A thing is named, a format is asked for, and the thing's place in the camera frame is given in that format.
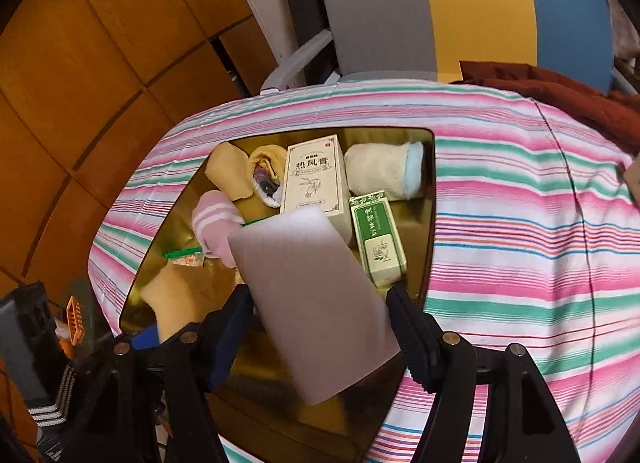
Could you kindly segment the white foam block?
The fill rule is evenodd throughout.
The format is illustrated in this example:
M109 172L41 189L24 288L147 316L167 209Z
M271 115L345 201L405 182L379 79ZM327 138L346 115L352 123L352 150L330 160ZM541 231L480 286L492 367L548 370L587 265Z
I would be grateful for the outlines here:
M397 355L383 299L318 207L247 224L229 245L307 405L339 394Z

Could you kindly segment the small green tea box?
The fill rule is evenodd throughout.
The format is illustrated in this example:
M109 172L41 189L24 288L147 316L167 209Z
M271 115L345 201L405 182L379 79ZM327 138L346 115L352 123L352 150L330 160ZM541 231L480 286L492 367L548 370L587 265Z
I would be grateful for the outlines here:
M364 272L376 287L388 287L407 274L407 258L384 191L349 199L352 224Z

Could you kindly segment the pink striped sock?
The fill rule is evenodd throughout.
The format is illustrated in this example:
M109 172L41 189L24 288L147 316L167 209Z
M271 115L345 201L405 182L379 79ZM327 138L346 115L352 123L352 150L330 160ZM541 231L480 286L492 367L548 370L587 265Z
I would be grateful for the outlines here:
M230 269L236 267L236 262L229 238L243 224L244 219L236 206L218 190L205 192L192 212L192 229L204 255L219 259Z

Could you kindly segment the beige cloth pad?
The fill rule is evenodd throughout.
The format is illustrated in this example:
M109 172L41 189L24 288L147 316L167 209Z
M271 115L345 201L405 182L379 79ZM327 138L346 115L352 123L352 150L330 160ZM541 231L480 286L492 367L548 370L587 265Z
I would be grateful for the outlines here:
M219 143L210 153L205 176L232 202L254 195L248 175L248 155L229 142Z

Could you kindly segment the cream blue sock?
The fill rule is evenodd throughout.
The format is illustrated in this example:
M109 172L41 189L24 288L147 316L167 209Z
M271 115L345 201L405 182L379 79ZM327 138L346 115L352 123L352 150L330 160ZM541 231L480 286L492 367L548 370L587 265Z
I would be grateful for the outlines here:
M367 195L383 191L388 201L409 201L424 195L421 142L357 143L344 155L349 191Z

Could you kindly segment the yellow patterned sock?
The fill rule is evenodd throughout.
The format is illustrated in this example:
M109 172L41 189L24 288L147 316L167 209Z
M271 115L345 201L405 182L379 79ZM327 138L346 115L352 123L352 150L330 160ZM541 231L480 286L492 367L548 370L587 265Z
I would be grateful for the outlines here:
M282 201L286 150L277 144L258 146L248 158L248 171L254 192L269 207Z

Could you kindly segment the cream medicine box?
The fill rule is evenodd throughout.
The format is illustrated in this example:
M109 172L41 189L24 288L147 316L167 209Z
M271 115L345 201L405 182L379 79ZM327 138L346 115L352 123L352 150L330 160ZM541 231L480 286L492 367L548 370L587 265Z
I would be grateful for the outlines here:
M336 134L286 150L280 212L318 206L342 239L352 241L344 155Z

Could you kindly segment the tan sponge block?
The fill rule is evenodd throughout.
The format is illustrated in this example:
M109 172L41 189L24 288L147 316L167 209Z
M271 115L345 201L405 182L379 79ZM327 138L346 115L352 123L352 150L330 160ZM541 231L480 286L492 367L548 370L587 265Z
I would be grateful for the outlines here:
M202 267L167 264L160 269L140 292L154 311L160 343L221 309L239 281L238 270L218 261Z

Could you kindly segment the yellow cracker packet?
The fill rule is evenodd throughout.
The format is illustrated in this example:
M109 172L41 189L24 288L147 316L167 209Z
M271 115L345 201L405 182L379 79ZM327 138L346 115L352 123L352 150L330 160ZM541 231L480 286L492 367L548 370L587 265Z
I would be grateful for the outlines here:
M186 267L203 267L205 255L201 246L179 249L164 255L168 264Z

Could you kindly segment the long cream carton box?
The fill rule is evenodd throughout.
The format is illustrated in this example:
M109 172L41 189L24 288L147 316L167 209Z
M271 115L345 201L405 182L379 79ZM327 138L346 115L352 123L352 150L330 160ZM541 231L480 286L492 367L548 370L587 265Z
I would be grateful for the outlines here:
M640 155L623 172L623 178L636 205L640 207Z

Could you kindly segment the striped pink green tablecloth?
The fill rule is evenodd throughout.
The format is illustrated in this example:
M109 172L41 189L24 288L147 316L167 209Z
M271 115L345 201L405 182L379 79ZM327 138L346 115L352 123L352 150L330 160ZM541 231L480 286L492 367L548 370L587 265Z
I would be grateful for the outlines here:
M521 343L582 461L603 462L639 414L639 212L632 158L569 115L486 87L394 79L292 89L175 126L142 160L91 246L113 330L163 220L215 146L321 127L435 136L426 308L476 345Z

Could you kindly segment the gold metal tray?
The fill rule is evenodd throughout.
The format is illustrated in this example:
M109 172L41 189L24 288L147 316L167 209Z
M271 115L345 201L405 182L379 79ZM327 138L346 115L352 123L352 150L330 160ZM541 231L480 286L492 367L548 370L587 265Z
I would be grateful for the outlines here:
M258 145L291 145L336 134L343 151L360 143L384 143L401 145L405 142L421 142L425 146L423 174L426 176L426 195L405 202L390 203L398 226L402 247L408 261L406 274L407 293L414 305L423 306L430 277L433 246L432 224L435 222L434 202L434 134L428 129L362 127L326 128L315 130L265 134L235 140L247 154ZM188 218L196 200L213 189L214 184L205 181L205 167L198 171L179 195L178 200L160 226L149 252L132 284L120 318L125 333L141 333L155 324L155 310L141 296L143 287L168 263L164 255L195 246L195 235L190 231ZM343 275L337 278L337 268L329 257L320 259L319 247L313 246L326 240L316 233L306 239L303 232L295 238L285 238L277 231L273 241L260 240L257 261L246 255L240 268L259 268L250 273L250 281L273 279L283 290L268 291L257 304L267 304L277 311L274 319L279 325L300 325L302 311L310 298L326 296L337 305L349 304L347 297L355 295L355 281L347 281ZM221 261L204 261L209 273L206 281L212 284L210 298L212 309L219 309L230 296L235 283L231 269L222 267ZM339 394L318 403L306 405L299 394L291 363L282 358L282 351L273 344L271 330L262 322L262 308L256 306L253 318L247 322L238 353L230 369L228 379L207 395L214 423L223 441L233 443L239 449L264 462L364 462L364 457L374 442L386 414L405 374L405 362L401 355L386 361L364 379L343 389Z

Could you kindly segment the wooden panel wardrobe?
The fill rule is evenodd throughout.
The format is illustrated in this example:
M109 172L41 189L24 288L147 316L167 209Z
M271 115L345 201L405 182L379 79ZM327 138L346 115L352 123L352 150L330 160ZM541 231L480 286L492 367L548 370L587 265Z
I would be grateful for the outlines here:
M2 291L61 310L156 142L274 64L247 0L1 0Z

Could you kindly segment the grey yellow blue chair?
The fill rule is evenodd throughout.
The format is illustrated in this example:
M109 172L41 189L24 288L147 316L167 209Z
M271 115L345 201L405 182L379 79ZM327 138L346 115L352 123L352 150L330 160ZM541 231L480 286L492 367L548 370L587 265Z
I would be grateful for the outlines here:
M608 0L323 0L337 69L326 82L461 79L460 61L510 62L600 91L634 87L615 66Z

